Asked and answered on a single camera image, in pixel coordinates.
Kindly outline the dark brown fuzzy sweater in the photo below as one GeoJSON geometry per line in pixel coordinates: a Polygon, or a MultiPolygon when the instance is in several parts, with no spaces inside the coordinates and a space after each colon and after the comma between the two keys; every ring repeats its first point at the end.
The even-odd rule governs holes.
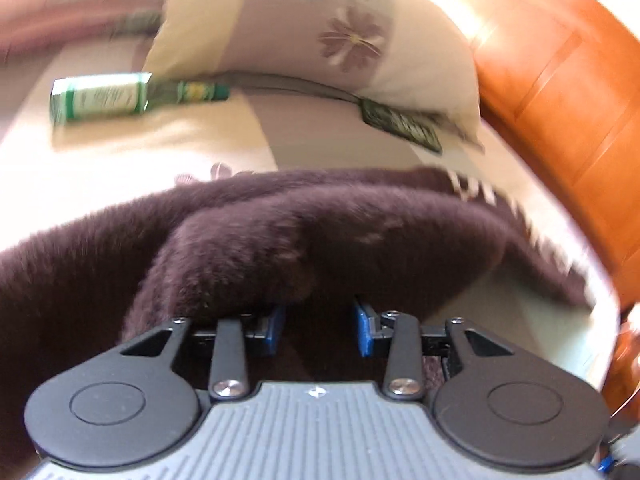
{"type": "Polygon", "coordinates": [[[424,315],[512,266],[576,308],[586,279],[516,203],[438,167],[288,170],[192,183],[35,234],[1,255],[1,473],[29,460],[29,395],[172,318],[314,292],[424,315]]]}

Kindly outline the dark green patterned packet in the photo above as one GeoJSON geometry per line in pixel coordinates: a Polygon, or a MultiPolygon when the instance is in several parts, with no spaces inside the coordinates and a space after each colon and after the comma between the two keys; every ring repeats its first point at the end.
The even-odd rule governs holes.
{"type": "Polygon", "coordinates": [[[408,114],[367,99],[359,101],[359,108],[363,122],[370,127],[419,145],[435,154],[442,154],[442,144],[433,126],[424,125],[408,114]]]}

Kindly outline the striped pastel bed sheet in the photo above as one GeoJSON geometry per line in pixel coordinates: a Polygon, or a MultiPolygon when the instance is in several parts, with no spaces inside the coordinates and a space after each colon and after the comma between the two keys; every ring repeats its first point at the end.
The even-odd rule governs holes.
{"type": "Polygon", "coordinates": [[[53,130],[49,94],[58,78],[135,72],[148,42],[90,40],[1,66],[1,244],[90,211],[165,188],[285,168],[441,166],[517,202],[541,236],[587,274],[589,309],[552,304],[512,273],[497,271],[442,309],[538,354],[591,385],[604,382],[618,333],[618,301],[573,220],[498,136],[479,146],[442,134],[433,154],[365,125],[356,105],[300,94],[245,94],[164,108],[138,118],[53,130]]]}

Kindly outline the green glass bottle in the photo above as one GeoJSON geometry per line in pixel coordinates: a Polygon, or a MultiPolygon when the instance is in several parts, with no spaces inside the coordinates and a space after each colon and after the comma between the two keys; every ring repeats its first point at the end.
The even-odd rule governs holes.
{"type": "Polygon", "coordinates": [[[173,80],[151,73],[82,75],[57,79],[49,113],[55,127],[109,117],[141,115],[157,107],[229,99],[228,84],[173,80]]]}

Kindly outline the orange wooden headboard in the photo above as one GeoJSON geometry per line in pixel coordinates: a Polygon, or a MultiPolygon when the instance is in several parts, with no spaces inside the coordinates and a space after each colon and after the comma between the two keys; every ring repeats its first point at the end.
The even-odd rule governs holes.
{"type": "Polygon", "coordinates": [[[597,0],[465,0],[489,121],[639,300],[639,41],[597,0]]]}

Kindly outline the floral cream pillow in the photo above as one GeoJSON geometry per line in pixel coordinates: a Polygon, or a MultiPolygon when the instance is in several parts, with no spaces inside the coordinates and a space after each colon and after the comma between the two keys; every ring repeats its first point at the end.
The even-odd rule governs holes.
{"type": "Polygon", "coordinates": [[[466,142],[480,128],[471,49],[430,0],[165,0],[145,68],[283,76],[437,116],[466,142]]]}

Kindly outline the pink floral folded quilt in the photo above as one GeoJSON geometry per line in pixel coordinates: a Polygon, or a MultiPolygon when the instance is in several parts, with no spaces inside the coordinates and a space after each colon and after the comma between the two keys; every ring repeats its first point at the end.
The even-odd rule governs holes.
{"type": "Polygon", "coordinates": [[[164,0],[1,0],[1,62],[93,36],[152,34],[164,0]]]}

